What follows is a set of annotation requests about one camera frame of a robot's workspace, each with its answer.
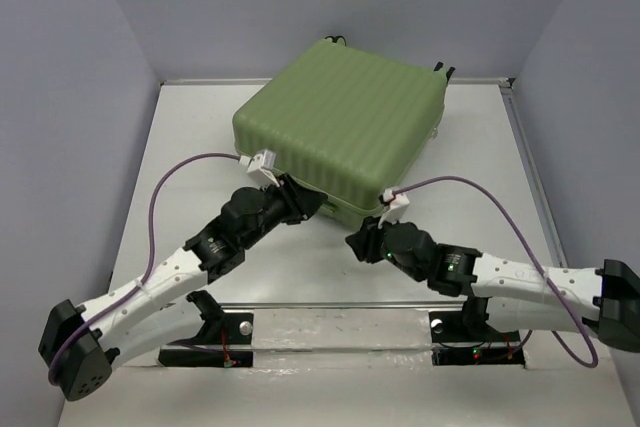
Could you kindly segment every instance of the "white wall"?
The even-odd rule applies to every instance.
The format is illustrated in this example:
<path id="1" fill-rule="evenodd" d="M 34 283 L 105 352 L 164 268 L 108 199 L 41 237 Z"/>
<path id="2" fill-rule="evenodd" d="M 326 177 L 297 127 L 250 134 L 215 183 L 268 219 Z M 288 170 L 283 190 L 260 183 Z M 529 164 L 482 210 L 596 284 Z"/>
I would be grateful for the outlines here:
<path id="1" fill-rule="evenodd" d="M 331 33 L 459 76 L 515 76 L 559 0 L 118 0 L 163 79 L 264 77 Z"/>
<path id="2" fill-rule="evenodd" d="M 640 274 L 639 2 L 563 0 L 515 92 L 568 260 Z M 617 360 L 640 420 L 640 361 Z"/>
<path id="3" fill-rule="evenodd" d="M 42 328 L 106 288 L 158 85 L 115 0 L 0 13 L 0 424 L 46 427 Z"/>

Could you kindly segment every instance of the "screw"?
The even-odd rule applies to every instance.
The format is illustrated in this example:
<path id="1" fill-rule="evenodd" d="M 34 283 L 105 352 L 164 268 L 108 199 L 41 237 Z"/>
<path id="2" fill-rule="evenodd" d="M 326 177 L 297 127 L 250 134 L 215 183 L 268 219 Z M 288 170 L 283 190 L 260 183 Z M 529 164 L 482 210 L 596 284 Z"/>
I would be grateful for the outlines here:
<path id="1" fill-rule="evenodd" d="M 239 329 L 242 335 L 251 335 L 253 332 L 253 325 L 248 320 L 245 320 L 244 322 L 240 322 Z"/>
<path id="2" fill-rule="evenodd" d="M 444 322 L 442 319 L 433 319 L 431 321 L 431 331 L 435 334 L 441 334 L 444 332 Z"/>

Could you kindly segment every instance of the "green box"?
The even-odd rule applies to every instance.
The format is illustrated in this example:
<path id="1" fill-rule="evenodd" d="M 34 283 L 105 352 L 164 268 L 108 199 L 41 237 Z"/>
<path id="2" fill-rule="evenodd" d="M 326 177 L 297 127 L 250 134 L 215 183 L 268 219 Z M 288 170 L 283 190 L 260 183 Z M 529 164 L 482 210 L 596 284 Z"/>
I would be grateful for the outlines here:
<path id="1" fill-rule="evenodd" d="M 434 136 L 445 71 L 318 41 L 236 112 L 236 150 L 272 150 L 277 172 L 329 196 L 321 213 L 359 228 Z"/>

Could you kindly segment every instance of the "white table surface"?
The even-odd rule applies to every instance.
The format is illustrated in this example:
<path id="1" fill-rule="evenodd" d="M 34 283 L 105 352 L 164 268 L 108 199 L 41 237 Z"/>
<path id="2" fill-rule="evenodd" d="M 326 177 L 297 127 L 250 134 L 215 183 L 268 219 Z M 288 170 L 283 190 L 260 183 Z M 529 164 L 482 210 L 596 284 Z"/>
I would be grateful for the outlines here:
<path id="1" fill-rule="evenodd" d="M 259 88 L 162 88 L 113 286 L 143 271 L 146 209 L 157 180 L 190 155 L 232 152 L 231 116 Z M 498 87 L 451 85 L 446 104 L 438 138 L 417 160 L 405 184 L 444 174 L 479 182 L 505 204 L 540 260 L 552 262 Z M 247 183 L 242 169 L 227 160 L 204 160 L 176 174 L 158 202 L 157 258 L 181 246 L 218 214 L 233 190 Z M 428 230 L 436 241 L 527 260 L 499 212 L 469 187 L 430 186 L 412 194 L 411 202 L 407 220 Z M 348 233 L 323 219 L 279 227 L 248 252 L 245 264 L 209 290 L 224 303 L 443 299 L 390 265 L 356 262 L 344 244 Z M 296 310 L 288 312 L 295 316 Z M 406 314 L 400 309 L 397 318 L 401 320 Z M 258 324 L 262 314 L 256 315 Z M 578 346 L 578 353 L 585 354 L 580 339 L 570 337 L 569 341 Z M 632 426 L 609 352 L 602 346 L 599 350 L 601 365 L 595 370 L 573 363 L 545 333 L 537 333 L 526 349 L 527 369 L 434 368 L 428 356 L 410 363 L 393 359 L 341 362 L 338 357 L 327 360 L 326 356 L 320 361 L 316 354 L 284 365 L 282 359 L 263 359 L 256 364 L 260 367 L 247 370 L 130 366 L 119 369 L 95 394 L 67 403 L 60 426 L 584 427 L 605 422 Z"/>

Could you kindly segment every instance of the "purple cable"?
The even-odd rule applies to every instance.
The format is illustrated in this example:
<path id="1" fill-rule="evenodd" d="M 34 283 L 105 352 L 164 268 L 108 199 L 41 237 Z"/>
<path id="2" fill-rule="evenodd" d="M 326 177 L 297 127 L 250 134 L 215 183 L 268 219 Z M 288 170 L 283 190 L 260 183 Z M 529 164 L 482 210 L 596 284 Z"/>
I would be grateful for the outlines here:
<path id="1" fill-rule="evenodd" d="M 531 259 L 531 262 L 533 263 L 533 266 L 536 268 L 538 273 L 540 275 L 542 275 L 543 278 L 545 278 L 544 267 L 542 267 L 542 265 L 540 265 L 540 262 L 538 261 L 538 258 L 533 253 L 533 250 L 531 250 L 531 247 L 529 246 L 529 243 L 527 242 L 527 240 L 524 238 L 524 235 L 522 234 L 522 231 L 518 228 L 518 226 L 513 221 L 513 219 L 511 218 L 511 216 L 509 215 L 507 210 L 504 208 L 504 206 L 500 203 L 500 201 L 491 192 L 489 192 L 487 189 L 482 187 L 480 184 L 477 184 L 472 180 L 465 179 L 464 177 L 458 177 L 458 176 L 455 176 L 455 175 L 443 175 L 441 177 L 434 177 L 433 179 L 423 180 L 422 182 L 418 182 L 417 184 L 413 184 L 413 185 L 410 185 L 408 187 L 403 187 L 401 189 L 395 190 L 395 191 L 393 191 L 393 194 L 394 195 L 404 194 L 404 193 L 409 192 L 411 190 L 418 189 L 418 188 L 424 187 L 426 185 L 435 184 L 436 182 L 443 182 L 445 180 L 450 180 L 450 181 L 453 181 L 453 182 L 461 182 L 463 184 L 470 185 L 471 187 L 479 190 L 484 195 L 486 195 L 489 198 L 489 200 L 491 200 L 491 202 L 493 202 L 494 205 L 498 208 L 500 213 L 502 213 L 502 215 L 505 218 L 505 220 L 509 223 L 509 225 L 513 229 L 514 233 L 516 234 L 516 236 L 520 240 L 520 243 L 522 244 L 522 247 L 524 247 L 524 250 L 526 251 L 527 255 L 529 256 L 529 259 Z M 573 310 L 573 308 L 569 305 L 569 303 L 565 300 L 565 298 L 563 297 L 562 293 L 560 292 L 560 289 L 558 289 L 556 284 L 548 277 L 545 280 L 547 282 L 547 285 L 551 289 L 551 291 L 558 297 L 558 300 L 560 301 L 560 304 L 562 304 L 562 307 L 565 308 L 565 310 L 567 311 L 567 313 L 571 317 L 571 320 L 573 320 L 573 323 L 578 328 L 578 332 L 580 332 L 580 335 L 582 335 L 585 343 L 587 344 L 587 348 L 589 349 L 589 353 L 591 354 L 591 362 L 585 362 L 584 360 L 580 359 L 569 348 L 569 346 L 564 342 L 564 340 L 562 340 L 562 338 L 560 337 L 560 335 L 557 332 L 555 332 L 555 331 L 552 332 L 553 335 L 558 340 L 558 342 L 560 342 L 560 345 L 562 346 L 562 348 L 567 351 L 567 353 L 571 356 L 571 358 L 573 360 L 575 360 L 576 362 L 578 362 L 580 365 L 582 365 L 584 367 L 589 367 L 589 368 L 597 367 L 598 366 L 598 352 L 596 351 L 596 348 L 593 345 L 593 342 L 591 341 L 591 338 L 589 337 L 589 333 L 587 332 L 586 328 L 582 324 L 582 321 L 580 320 L 580 317 Z M 525 343 L 528 342 L 530 338 L 531 338 L 531 335 L 528 333 L 525 336 L 524 340 L 518 346 L 518 350 L 522 349 L 524 347 Z"/>
<path id="2" fill-rule="evenodd" d="M 105 315 L 110 314 L 124 303 L 129 301 L 131 297 L 133 297 L 139 290 L 140 286 L 144 285 L 149 277 L 151 277 L 151 273 L 153 272 L 153 267 L 155 263 L 155 252 L 156 252 L 156 238 L 155 231 L 153 228 L 153 216 L 156 208 L 156 200 L 158 199 L 158 194 L 160 193 L 160 189 L 164 185 L 164 183 L 171 177 L 177 170 L 181 169 L 187 164 L 191 162 L 195 162 L 200 159 L 210 159 L 210 158 L 223 158 L 223 159 L 231 159 L 235 161 L 239 161 L 240 157 L 233 154 L 223 154 L 223 153 L 210 153 L 210 154 L 199 154 L 194 155 L 193 157 L 189 157 L 186 160 L 183 160 L 176 166 L 172 167 L 166 174 L 162 176 L 160 181 L 157 183 L 155 189 L 153 189 L 153 194 L 151 195 L 151 202 L 149 203 L 149 217 L 148 217 L 148 229 L 149 229 L 149 260 L 147 262 L 147 268 L 140 279 L 140 284 L 136 285 L 129 292 L 127 292 L 122 298 L 118 299 L 116 302 L 111 304 L 106 309 L 98 312 L 96 315 L 87 320 L 84 324 L 78 327 L 68 338 L 65 340 L 56 354 L 53 356 L 51 360 L 51 364 L 49 365 L 49 383 L 51 385 L 56 385 L 56 371 L 58 370 L 58 363 L 60 362 L 60 358 L 66 352 L 66 350 L 80 338 L 80 336 L 95 322 L 103 318 Z"/>

